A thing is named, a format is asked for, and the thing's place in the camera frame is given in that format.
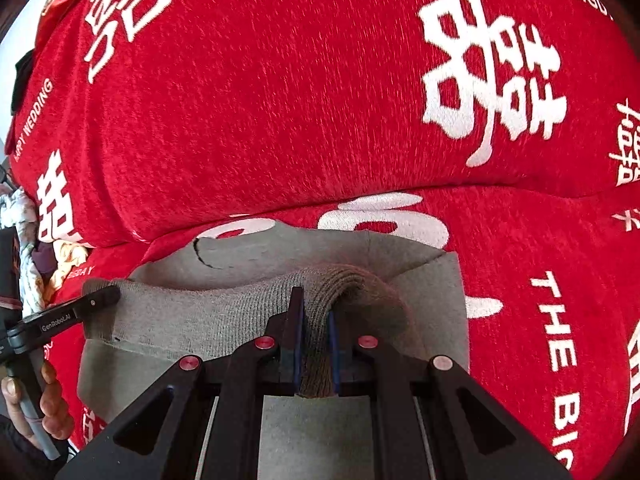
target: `folded sock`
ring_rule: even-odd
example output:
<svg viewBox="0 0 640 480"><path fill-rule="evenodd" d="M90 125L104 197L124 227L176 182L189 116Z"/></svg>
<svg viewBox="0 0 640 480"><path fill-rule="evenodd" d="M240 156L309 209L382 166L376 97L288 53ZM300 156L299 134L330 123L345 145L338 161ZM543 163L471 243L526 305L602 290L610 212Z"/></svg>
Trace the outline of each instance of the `folded sock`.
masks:
<svg viewBox="0 0 640 480"><path fill-rule="evenodd" d="M251 285L217 290L172 290L114 280L122 297L116 307L96 312L84 324L87 338L115 348L177 360L189 353L207 360L231 354L264 333L268 319L285 312L291 289L305 290L306 362L301 394L331 394L326 353L327 313L358 312L373 332L405 354L425 358L411 313L397 292L353 266L310 267ZM88 280L84 293L104 286Z"/></svg>

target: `white wall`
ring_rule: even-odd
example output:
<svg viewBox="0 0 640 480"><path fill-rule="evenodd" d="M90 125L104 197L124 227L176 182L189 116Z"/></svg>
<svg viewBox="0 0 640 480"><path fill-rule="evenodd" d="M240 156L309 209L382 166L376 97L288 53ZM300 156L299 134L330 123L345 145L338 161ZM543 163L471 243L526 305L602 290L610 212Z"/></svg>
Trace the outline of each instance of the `white wall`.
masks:
<svg viewBox="0 0 640 480"><path fill-rule="evenodd" d="M4 148L11 125L15 64L33 48L38 20L46 1L29 0L0 43L0 148Z"/></svg>

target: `red pillow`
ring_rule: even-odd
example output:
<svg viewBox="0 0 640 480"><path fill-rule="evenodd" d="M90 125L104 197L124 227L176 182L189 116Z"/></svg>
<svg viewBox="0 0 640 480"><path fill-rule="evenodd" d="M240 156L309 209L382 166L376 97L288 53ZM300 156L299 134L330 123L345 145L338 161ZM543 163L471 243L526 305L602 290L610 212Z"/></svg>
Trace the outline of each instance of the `red pillow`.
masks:
<svg viewBox="0 0 640 480"><path fill-rule="evenodd" d="M12 160L43 239L640 177L638 136L618 132L640 72L600 0L78 0L48 38Z"/></svg>
<svg viewBox="0 0 640 480"><path fill-rule="evenodd" d="M640 398L640 184L592 198L556 198L507 187L394 192L227 219L173 232L151 245L96 249L57 300L87 277L123 278L196 236L305 228L371 229L457 251L469 317L470 373L558 457L576 479L610 458ZM60 369L78 424L76 442L99 428L74 395L81 331L59 336Z"/></svg>

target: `gray sock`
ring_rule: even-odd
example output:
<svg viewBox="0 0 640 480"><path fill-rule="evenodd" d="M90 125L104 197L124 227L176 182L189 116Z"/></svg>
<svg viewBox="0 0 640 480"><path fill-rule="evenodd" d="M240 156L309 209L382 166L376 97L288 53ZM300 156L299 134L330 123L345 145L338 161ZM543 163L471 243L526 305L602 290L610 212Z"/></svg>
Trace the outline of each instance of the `gray sock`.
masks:
<svg viewBox="0 0 640 480"><path fill-rule="evenodd" d="M264 333L268 319L286 311L291 289L305 289L306 364L302 395L331 394L326 353L327 313L358 312L371 329L402 352L425 358L411 313L396 291L373 274L353 266L302 269L251 285L222 290L171 290L114 280L122 298L114 308L85 322L87 338L127 351L177 360L189 353L204 360L231 354ZM87 293L103 286L88 280Z"/></svg>
<svg viewBox="0 0 640 480"><path fill-rule="evenodd" d="M130 278L147 285L209 290L256 283L306 267L345 264L388 282L444 254L392 235L301 229L276 222L258 233L220 240L197 238L161 260L140 266Z"/></svg>

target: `gray surface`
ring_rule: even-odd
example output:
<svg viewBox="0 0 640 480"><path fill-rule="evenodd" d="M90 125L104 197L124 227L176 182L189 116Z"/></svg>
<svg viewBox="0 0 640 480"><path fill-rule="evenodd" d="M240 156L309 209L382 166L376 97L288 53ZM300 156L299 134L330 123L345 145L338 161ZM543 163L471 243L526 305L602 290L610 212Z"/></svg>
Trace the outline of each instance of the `gray surface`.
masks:
<svg viewBox="0 0 640 480"><path fill-rule="evenodd" d="M90 407L100 406L97 415L111 422L173 364L87 339L80 369L89 376L78 381L78 397L85 404L89 401Z"/></svg>
<svg viewBox="0 0 640 480"><path fill-rule="evenodd" d="M88 280L83 293L104 283ZM85 320L87 339L172 361L185 354L204 360L232 354L264 334L269 318L286 312L291 291L301 286L305 291L305 361L300 394L305 397L325 397L333 391L326 351L326 317L332 309L356 312L368 330L404 354L427 357L412 313L395 288L354 266L307 267L250 285L214 290L174 290L127 280L111 284L120 289L117 308L103 309ZM94 369L83 362L79 384ZM136 375L121 384L120 390L127 389L139 389ZM86 402L102 416L103 406L95 399Z"/></svg>
<svg viewBox="0 0 640 480"><path fill-rule="evenodd" d="M255 283L304 267L348 264L392 285L412 313L427 356L468 369L468 323L455 253L371 231L301 229L281 222L254 234L200 238L136 269L131 278L187 290Z"/></svg>
<svg viewBox="0 0 640 480"><path fill-rule="evenodd" d="M265 397L260 480L373 480L368 397Z"/></svg>

